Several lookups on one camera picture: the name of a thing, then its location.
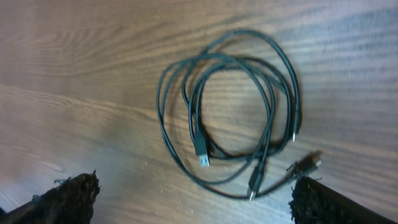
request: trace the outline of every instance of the cable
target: cable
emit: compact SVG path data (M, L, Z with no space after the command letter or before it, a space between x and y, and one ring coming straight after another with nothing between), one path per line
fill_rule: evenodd
M289 87L289 84L286 82L282 73L278 69L276 69L275 66L271 65L265 60L254 57L238 57L219 52L209 53L210 50L214 49L216 46L220 45L224 41L241 35L250 35L252 37L261 39L264 42L268 43L278 53L279 57L282 59L283 63L285 64L289 72L290 78L292 80L293 90L291 90L291 87ZM216 60L216 63L212 65L207 71L205 71L199 77L199 79L197 80L196 84L193 87L193 91L191 92L190 97L188 98L185 90L188 77L191 75L198 62L209 61L209 60ZM275 75L276 78L264 73L262 68L267 68L268 70L270 70ZM174 72L172 73L170 79L168 80L164 88L164 92L162 94L162 104L160 105L160 91L162 89L163 82L165 80L166 75L172 70L174 70ZM226 150L217 146L216 143L212 141L211 138L208 137L206 129L201 122L200 106L201 106L201 95L203 93L203 88L205 86L207 79L209 79L209 77L212 74L220 71L237 71L237 70L243 71L247 75L249 75L249 77L258 87L262 99L264 100L264 104L266 106L268 123L266 124L266 127L262 131L257 146L253 149L251 153L232 155L229 154ZM225 161L246 161L246 163L238 171L236 171L231 177L228 177L223 180L209 181L209 180L203 180L195 176L189 170L187 170L187 168L183 165L183 162L180 160L177 152L175 151L172 143L170 142L170 139L164 127L165 101L167 93L172 83L179 75L183 74L184 71L186 72L184 74L182 81L182 97L188 108L190 135L193 144L195 146L196 154L199 157L202 166L209 166L210 159L219 159ZM267 85L271 102L269 101L258 78L261 78L264 81L264 83ZM271 142L272 123L275 116L274 87L286 95L287 122L285 125L285 132L283 138L280 139L279 141ZM162 137L165 146L169 151L172 159L179 166L179 168L181 168L181 170L187 176L189 176L189 178L191 178L195 183L201 185L202 187L211 192L214 192L218 195L222 195L228 198L252 200L253 198L263 197L273 192L274 190L286 184L288 181L292 180L295 177L294 174L297 173L296 171L290 171L290 173L288 173L287 176L283 178L280 182L276 183L276 185L273 185L271 188L265 191L259 192L264 176L264 167L266 159L269 156L273 156L282 151L290 139L293 139L293 141L295 140L295 135L297 135L297 133L299 132L301 119L302 119L301 105L300 105L300 89L296 73L293 69L293 66L289 62L288 58L286 57L286 54L276 44L276 42L273 41L272 38L269 37L268 35L249 29L232 30L230 32L227 32L225 35L222 35L219 39L213 41L209 46L204 48L199 55L171 64L169 67L167 67L164 70L160 78L159 86L157 89L157 95L156 95L156 109L157 109L157 115L159 118L160 127L162 130ZM258 163L250 178L249 192L247 195L231 195L212 187L212 185L220 185L231 182L239 175L241 175L255 160L257 160ZM317 162L314 163L311 161L309 167L315 165L317 167L318 163Z

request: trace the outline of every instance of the black cable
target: black cable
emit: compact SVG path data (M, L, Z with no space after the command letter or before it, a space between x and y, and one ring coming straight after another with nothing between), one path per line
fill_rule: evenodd
M284 62L289 72L290 78L292 80L293 90L291 90L291 87L286 82L281 72L279 72L278 69L275 68L275 66L271 65L270 63L262 59L254 57L237 57L218 52L209 53L210 50L220 45L220 43L228 39L231 39L233 37L236 37L238 35L250 35L268 43L278 53L279 57ZM216 60L216 63L212 65L207 71L205 71L199 77L188 99L187 93L185 91L188 77L193 72L197 63L203 60L206 61ZM276 78L263 72L262 68L268 68L268 70L270 70ZM162 88L165 76L172 69L175 70L164 88L164 92L162 95L163 96L162 104L160 105L160 90ZM180 160L180 158L178 157L178 154L175 151L172 143L170 142L170 139L164 128L164 109L165 109L165 101L167 93L170 89L171 84L176 79L176 77L181 75L184 70L186 70L186 72L184 74L182 82L182 96L186 106L188 107L190 135L195 145L195 150L197 152L197 155L200 157L201 164L203 166L208 166L209 164L208 160L210 159L219 159L226 161L246 161L245 165L243 165L237 172L235 172L231 177L228 177L227 179L216 180L216 181L203 180L192 174L189 170L187 170L183 165L182 161ZM205 86L205 82L207 81L207 79L209 79L210 75L214 74L215 72L232 71L232 70L244 71L249 75L249 77L258 87L261 96L264 100L267 111L268 123L261 134L261 138L257 146L253 149L251 153L247 154L232 155L227 153L226 150L218 147L215 144L215 142L213 142L211 138L208 137L205 127L203 126L200 118L201 95L203 93L203 87ZM269 102L269 99L263 87L261 86L258 78L261 78L267 85L269 89L271 103ZM276 87L286 95L287 122L285 125L285 133L283 138L280 139L279 141L271 142L272 123L275 116L275 93L273 87ZM293 69L293 66L289 62L288 58L286 57L286 54L268 35L249 29L232 30L226 33L225 35L222 35L219 39L216 39L214 42L212 42L199 55L171 64L168 68L166 68L166 70L163 72L160 78L159 86L157 89L157 96L156 96L156 109L157 109L157 115L159 118L160 127L162 129L162 137L166 145L166 148L169 150L169 153L172 156L173 160L179 166L179 168L181 168L181 170L183 170L184 173L189 176L189 178L191 178L195 183L201 185L205 189L229 198L251 199L252 197L258 198L265 196L268 193L271 193L272 191L278 189L280 186L284 185L292 178L292 175L288 174L287 177L282 179L278 184L272 186L268 190L259 192L259 188L262 182L262 177L264 175L264 166L267 157L279 153L280 151L283 150L283 148L290 139L293 138L294 140L295 135L299 132L301 125L301 117L302 117L301 106L300 106L300 90L299 90L299 84L297 81L296 73ZM193 125L193 119L195 119L195 124L196 124L195 130ZM251 180L249 181L249 189L251 190L251 195L230 195L211 187L211 185L219 185L231 182L239 175L241 175L254 160L258 160L258 164L257 167L254 169Z

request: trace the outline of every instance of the wood grain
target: wood grain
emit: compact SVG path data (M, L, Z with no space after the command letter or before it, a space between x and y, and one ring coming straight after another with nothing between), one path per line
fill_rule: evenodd
M321 150L321 183L398 221L397 1L0 2L0 207L10 211L54 179L97 170L93 223L292 223L290 186L237 202L191 182L170 158L155 111L163 69L197 54L227 30L250 27L280 43L302 88L295 143L269 160L264 185ZM286 72L275 53L244 39L225 51L257 55ZM283 129L278 104L275 135ZM217 178L240 164L201 170L176 83L167 129L184 161ZM205 123L233 150L257 143L266 124L255 85L217 73L203 95ZM248 176L224 186L245 193Z

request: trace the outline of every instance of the wooden table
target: wooden table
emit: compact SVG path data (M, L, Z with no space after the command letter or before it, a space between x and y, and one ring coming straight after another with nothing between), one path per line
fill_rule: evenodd
M295 142L269 159L264 186L308 152L313 178L398 221L398 2L31 0L0 2L0 207L10 211L54 179L94 169L102 184L92 223L292 223L286 186L254 202L211 194L174 164L160 134L155 92L165 67L195 55L227 30L273 36L302 89ZM258 40L225 52L261 56ZM275 136L286 108L279 97ZM183 160L216 179L240 164L200 169L176 83L166 128ZM216 141L248 150L266 124L243 73L206 84L204 121ZM244 194L247 171L223 189Z

